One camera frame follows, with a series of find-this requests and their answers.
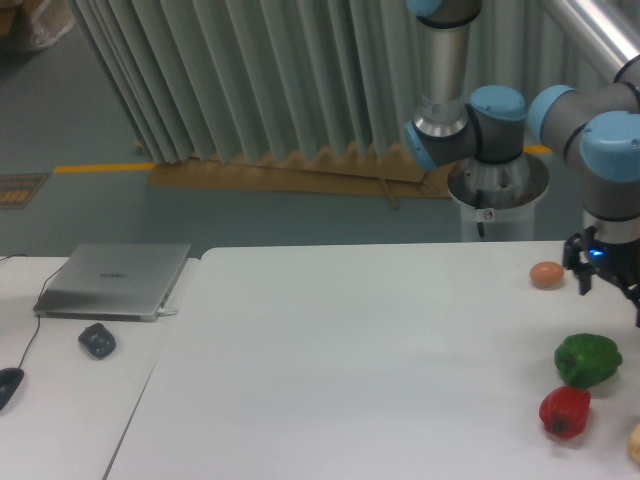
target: metal pipe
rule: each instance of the metal pipe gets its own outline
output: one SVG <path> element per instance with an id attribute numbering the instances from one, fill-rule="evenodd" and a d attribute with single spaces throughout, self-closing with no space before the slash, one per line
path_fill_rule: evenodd
<path id="1" fill-rule="evenodd" d="M 433 137 L 454 135 L 467 123 L 462 96 L 469 26 L 450 29 L 424 28 L 422 62 L 422 101 L 414 123 L 422 133 Z"/>
<path id="2" fill-rule="evenodd" d="M 614 5 L 600 0 L 539 0 L 593 68 L 614 81 L 640 55 L 640 35 Z"/>

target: black cable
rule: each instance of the black cable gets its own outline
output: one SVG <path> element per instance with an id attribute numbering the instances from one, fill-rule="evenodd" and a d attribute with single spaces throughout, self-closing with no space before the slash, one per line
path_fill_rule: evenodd
<path id="1" fill-rule="evenodd" d="M 11 255 L 12 257 L 26 257 L 26 255 L 22 255 L 22 254 L 16 254 L 16 255 Z M 60 270 L 62 270 L 62 267 L 60 267 L 58 270 L 56 270 L 55 272 L 53 272 L 49 278 L 47 278 L 44 283 L 42 284 L 42 289 L 40 290 L 40 295 L 38 295 L 38 300 L 40 300 L 40 297 L 42 296 L 42 294 L 44 293 L 44 289 L 47 287 L 47 283 L 49 283 L 49 280 L 51 280 Z M 33 343 L 33 341 L 36 339 L 36 335 L 38 335 L 38 332 L 40 331 L 40 315 L 37 315 L 38 317 L 38 326 L 36 328 L 36 331 L 33 332 L 33 335 L 31 336 L 31 340 L 29 340 L 29 343 L 27 344 L 27 348 L 24 349 L 24 353 L 22 354 L 22 359 L 20 360 L 20 364 L 18 365 L 18 368 L 22 368 L 22 364 L 24 363 L 24 359 L 27 356 L 27 352 L 29 351 L 29 347 L 31 346 L 31 344 Z"/>
<path id="2" fill-rule="evenodd" d="M 31 346 L 33 341 L 36 339 L 36 335 L 38 335 L 39 331 L 40 331 L 40 315 L 38 314 L 38 328 L 36 328 L 36 331 L 34 332 L 33 336 L 31 337 L 31 340 L 29 340 L 29 343 L 27 344 L 27 348 L 24 349 L 24 353 L 22 354 L 22 359 L 20 360 L 20 364 L 18 365 L 18 368 L 22 368 L 22 363 L 24 362 L 24 357 L 27 356 L 27 352 L 29 351 L 29 347 Z"/>
<path id="3" fill-rule="evenodd" d="M 8 257 L 0 258 L 0 262 L 4 262 L 5 260 L 9 260 L 14 257 L 28 257 L 29 255 L 25 255 L 24 253 L 14 253 L 13 255 L 9 255 Z"/>
<path id="4" fill-rule="evenodd" d="M 484 194 L 482 190 L 478 190 L 476 192 L 476 215 L 478 214 L 478 210 L 482 206 Z M 478 235 L 480 235 L 480 240 L 484 242 L 485 231 L 484 231 L 484 223 L 482 221 L 478 221 L 476 218 L 476 225 L 478 226 Z"/>

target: green bell pepper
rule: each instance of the green bell pepper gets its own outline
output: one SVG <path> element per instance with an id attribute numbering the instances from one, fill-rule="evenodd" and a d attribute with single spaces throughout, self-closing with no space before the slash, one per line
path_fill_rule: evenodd
<path id="1" fill-rule="evenodd" d="M 564 339 L 554 361 L 564 383 L 586 390 L 616 373 L 622 355 L 610 338 L 579 333 Z"/>

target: egg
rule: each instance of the egg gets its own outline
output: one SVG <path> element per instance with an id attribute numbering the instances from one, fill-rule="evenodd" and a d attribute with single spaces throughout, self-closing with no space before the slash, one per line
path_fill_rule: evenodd
<path id="1" fill-rule="evenodd" d="M 564 268 L 556 262 L 540 262 L 533 266 L 529 277 L 537 288 L 553 288 L 562 282 Z"/>

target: laptop logo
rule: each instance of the laptop logo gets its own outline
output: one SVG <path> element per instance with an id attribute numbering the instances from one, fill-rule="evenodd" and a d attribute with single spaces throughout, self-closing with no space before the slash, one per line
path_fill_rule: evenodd
<path id="1" fill-rule="evenodd" d="M 100 278 L 127 278 L 129 275 L 126 273 L 101 273 Z"/>

